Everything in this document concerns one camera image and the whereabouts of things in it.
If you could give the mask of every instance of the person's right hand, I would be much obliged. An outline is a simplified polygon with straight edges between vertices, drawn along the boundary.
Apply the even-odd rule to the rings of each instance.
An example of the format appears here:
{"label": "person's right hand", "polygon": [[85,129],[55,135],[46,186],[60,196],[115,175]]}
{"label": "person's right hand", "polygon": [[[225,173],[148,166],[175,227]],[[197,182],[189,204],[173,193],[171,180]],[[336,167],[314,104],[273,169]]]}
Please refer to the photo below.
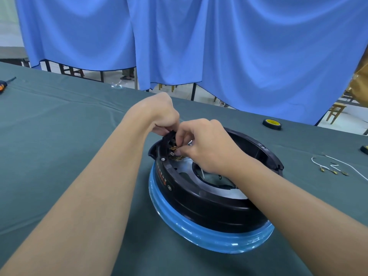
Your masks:
{"label": "person's right hand", "polygon": [[177,156],[190,157],[203,170],[223,176],[227,176],[234,157],[247,157],[217,120],[182,122],[176,133],[176,145]]}

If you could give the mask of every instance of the hand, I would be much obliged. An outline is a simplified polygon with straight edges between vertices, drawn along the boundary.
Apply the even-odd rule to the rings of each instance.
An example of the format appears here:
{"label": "hand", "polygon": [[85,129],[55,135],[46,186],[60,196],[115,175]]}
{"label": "hand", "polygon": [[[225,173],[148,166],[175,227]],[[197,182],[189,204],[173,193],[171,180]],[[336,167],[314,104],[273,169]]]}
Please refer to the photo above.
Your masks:
{"label": "hand", "polygon": [[231,159],[244,153],[217,120],[198,119],[182,122],[176,133],[177,156],[190,157],[209,173],[228,176]]}
{"label": "hand", "polygon": [[145,98],[135,105],[144,114],[150,116],[151,131],[164,136],[179,127],[179,113],[174,109],[171,97],[165,93],[159,93]]}

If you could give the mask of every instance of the person's left hand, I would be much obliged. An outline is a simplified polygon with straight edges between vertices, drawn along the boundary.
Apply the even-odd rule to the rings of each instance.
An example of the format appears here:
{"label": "person's left hand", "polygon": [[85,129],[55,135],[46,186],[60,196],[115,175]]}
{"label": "person's left hand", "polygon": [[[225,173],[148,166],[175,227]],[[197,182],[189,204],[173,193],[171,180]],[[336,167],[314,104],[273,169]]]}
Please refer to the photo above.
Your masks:
{"label": "person's left hand", "polygon": [[179,127],[179,113],[174,109],[171,97],[165,93],[159,93],[145,98],[137,106],[143,106],[145,114],[151,116],[152,132],[165,136],[170,131],[177,131]]}

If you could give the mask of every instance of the blue cloth backdrop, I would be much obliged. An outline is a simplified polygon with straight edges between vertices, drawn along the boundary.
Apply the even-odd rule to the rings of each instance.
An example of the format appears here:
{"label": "blue cloth backdrop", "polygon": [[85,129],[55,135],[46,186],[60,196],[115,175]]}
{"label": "blue cloth backdrop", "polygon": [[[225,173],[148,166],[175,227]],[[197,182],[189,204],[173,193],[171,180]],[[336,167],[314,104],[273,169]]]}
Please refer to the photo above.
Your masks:
{"label": "blue cloth backdrop", "polygon": [[368,44],[368,0],[16,0],[32,66],[137,66],[248,112],[315,124]]}

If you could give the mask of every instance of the circular opening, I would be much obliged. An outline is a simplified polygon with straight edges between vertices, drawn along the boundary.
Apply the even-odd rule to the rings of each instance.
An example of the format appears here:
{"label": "circular opening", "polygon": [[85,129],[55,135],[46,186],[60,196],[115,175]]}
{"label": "circular opening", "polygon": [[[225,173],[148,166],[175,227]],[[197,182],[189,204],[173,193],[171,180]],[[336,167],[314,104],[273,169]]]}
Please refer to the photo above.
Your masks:
{"label": "circular opening", "polygon": [[218,174],[208,173],[202,170],[197,164],[193,165],[193,171],[197,177],[208,185],[225,190],[237,189],[235,184],[228,178]]}

